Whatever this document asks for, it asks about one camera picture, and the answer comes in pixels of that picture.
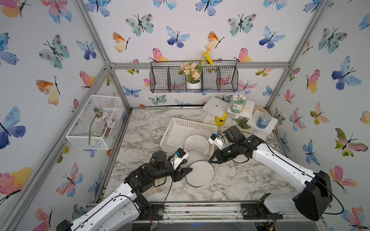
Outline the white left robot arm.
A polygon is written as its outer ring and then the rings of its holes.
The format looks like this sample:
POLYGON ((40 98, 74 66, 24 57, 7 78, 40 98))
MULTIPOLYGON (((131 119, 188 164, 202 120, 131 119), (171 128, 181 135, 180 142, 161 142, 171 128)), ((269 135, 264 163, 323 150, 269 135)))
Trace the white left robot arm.
POLYGON ((115 231, 150 212, 144 193, 154 187, 155 180, 171 178, 181 181, 192 169, 183 167, 189 153, 179 148, 172 156, 163 151, 152 154, 148 163, 133 170, 124 182, 106 199, 81 217, 57 225, 58 231, 115 231))

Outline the white mesh laundry bag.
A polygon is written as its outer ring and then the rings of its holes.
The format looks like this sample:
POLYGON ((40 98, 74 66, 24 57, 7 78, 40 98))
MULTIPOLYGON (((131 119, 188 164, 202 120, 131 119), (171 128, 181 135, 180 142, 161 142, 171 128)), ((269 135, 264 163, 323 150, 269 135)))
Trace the white mesh laundry bag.
POLYGON ((192 187, 199 188, 210 183, 215 175, 214 167, 207 160, 195 160, 187 168, 191 168, 192 171, 185 179, 192 187))

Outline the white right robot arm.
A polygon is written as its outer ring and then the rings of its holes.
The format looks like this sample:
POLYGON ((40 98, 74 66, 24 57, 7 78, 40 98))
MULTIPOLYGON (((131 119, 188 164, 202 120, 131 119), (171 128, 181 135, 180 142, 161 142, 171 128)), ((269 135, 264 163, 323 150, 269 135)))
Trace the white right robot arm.
POLYGON ((300 166, 273 150, 259 137, 245 137, 236 126, 212 134, 208 141, 218 147, 209 163, 223 164, 245 156, 269 167, 298 191, 298 195, 267 195, 262 199, 262 207, 270 213, 300 213, 309 220, 318 221, 334 198, 327 173, 300 166))

